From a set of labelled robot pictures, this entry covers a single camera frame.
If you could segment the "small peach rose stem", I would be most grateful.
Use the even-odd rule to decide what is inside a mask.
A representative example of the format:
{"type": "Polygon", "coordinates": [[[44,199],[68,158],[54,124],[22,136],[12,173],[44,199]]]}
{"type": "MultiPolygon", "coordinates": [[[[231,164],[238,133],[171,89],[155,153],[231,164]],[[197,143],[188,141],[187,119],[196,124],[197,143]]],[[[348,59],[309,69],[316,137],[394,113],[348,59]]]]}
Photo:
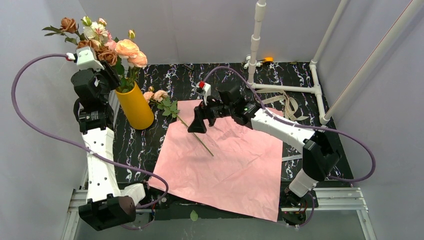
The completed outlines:
{"type": "Polygon", "coordinates": [[[187,123],[178,115],[180,110],[177,107],[177,101],[172,101],[165,90],[155,90],[153,86],[150,86],[147,89],[147,92],[143,94],[143,97],[148,104],[155,105],[159,110],[163,110],[163,116],[176,118],[186,128],[189,127],[187,123]]]}

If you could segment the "yellow cylindrical vase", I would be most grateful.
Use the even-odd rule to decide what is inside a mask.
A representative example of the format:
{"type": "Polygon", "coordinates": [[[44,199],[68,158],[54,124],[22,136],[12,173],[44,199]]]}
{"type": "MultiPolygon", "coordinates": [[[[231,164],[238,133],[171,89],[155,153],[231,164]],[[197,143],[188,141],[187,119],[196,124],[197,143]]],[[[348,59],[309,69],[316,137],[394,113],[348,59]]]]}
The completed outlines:
{"type": "Polygon", "coordinates": [[[153,124],[154,113],[136,82],[131,91],[122,93],[115,90],[115,94],[132,128],[144,130],[153,124]]]}

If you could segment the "brown dried rose stem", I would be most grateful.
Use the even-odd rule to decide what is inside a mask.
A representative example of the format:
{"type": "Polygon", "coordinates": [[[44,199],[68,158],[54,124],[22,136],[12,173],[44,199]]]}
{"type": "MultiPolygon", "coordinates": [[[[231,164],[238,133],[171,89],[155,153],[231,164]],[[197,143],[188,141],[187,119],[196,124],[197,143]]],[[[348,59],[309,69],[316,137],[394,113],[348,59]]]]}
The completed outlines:
{"type": "Polygon", "coordinates": [[[60,27],[50,25],[42,30],[48,32],[45,34],[46,37],[54,35],[63,36],[65,42],[74,44],[77,49],[91,47],[94,49],[98,60],[107,61],[111,66],[115,66],[118,61],[118,56],[115,51],[104,46],[104,43],[86,38],[84,35],[82,20],[80,23],[74,18],[64,17],[60,21],[60,27]]]}

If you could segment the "pink wrapping paper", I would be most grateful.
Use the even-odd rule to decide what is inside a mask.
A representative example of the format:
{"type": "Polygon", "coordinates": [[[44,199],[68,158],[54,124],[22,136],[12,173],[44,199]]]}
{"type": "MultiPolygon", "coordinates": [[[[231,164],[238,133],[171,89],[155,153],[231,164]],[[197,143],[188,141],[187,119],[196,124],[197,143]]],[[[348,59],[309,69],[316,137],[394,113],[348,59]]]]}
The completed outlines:
{"type": "MultiPolygon", "coordinates": [[[[177,103],[189,125],[198,100],[177,103]]],[[[218,119],[205,134],[169,125],[149,185],[220,210],[276,222],[283,142],[266,133],[218,119]]]]}

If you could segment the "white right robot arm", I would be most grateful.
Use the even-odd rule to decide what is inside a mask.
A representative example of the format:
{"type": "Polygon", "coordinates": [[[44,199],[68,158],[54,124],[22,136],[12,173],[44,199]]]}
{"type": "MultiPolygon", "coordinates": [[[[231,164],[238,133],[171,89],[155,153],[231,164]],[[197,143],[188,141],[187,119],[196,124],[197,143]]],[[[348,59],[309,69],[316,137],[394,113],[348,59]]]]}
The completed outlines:
{"type": "Polygon", "coordinates": [[[202,102],[194,108],[188,132],[205,134],[205,120],[212,127],[216,119],[231,117],[237,124],[273,136],[302,154],[302,169],[284,190],[286,205],[300,204],[342,157],[330,132],[297,127],[296,123],[263,109],[258,102],[246,100],[236,88],[220,90],[219,98],[211,96],[211,86],[203,81],[197,83],[195,90],[202,95],[202,102]]]}

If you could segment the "pink rose stem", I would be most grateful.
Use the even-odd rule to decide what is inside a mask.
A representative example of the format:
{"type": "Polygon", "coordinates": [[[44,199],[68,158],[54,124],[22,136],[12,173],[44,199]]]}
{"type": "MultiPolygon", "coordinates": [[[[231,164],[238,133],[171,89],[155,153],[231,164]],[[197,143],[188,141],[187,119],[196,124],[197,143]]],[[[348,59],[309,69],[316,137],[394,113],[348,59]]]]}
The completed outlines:
{"type": "Polygon", "coordinates": [[[115,51],[117,42],[113,39],[111,32],[106,29],[107,22],[103,18],[99,18],[97,22],[99,26],[99,35],[103,37],[102,42],[104,43],[104,46],[109,48],[111,51],[115,51]]]}

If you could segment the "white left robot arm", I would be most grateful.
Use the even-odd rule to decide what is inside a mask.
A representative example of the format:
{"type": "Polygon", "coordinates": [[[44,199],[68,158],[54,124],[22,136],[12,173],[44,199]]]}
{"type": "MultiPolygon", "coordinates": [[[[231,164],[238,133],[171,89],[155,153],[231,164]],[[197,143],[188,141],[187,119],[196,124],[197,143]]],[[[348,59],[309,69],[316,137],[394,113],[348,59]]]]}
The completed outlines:
{"type": "Polygon", "coordinates": [[[133,222],[137,204],[146,197],[142,183],[119,189],[113,161],[114,111],[109,94],[119,85],[114,69],[83,67],[71,77],[78,99],[74,115],[87,152],[88,190],[86,204],[79,206],[82,220],[96,231],[133,222]]]}

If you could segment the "cream ribbon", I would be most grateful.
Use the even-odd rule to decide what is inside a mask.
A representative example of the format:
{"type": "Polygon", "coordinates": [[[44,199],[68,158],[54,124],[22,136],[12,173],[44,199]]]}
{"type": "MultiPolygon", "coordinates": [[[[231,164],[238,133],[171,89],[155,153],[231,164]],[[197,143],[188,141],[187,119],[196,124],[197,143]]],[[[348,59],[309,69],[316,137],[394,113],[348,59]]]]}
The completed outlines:
{"type": "Polygon", "coordinates": [[[278,101],[284,101],[284,117],[286,119],[289,119],[293,122],[297,121],[304,121],[309,119],[309,116],[295,116],[295,113],[299,109],[299,105],[297,101],[293,98],[287,95],[287,93],[284,90],[279,89],[259,89],[256,91],[257,94],[267,94],[267,93],[279,93],[279,95],[269,97],[266,99],[263,99],[263,104],[270,104],[278,101]]]}

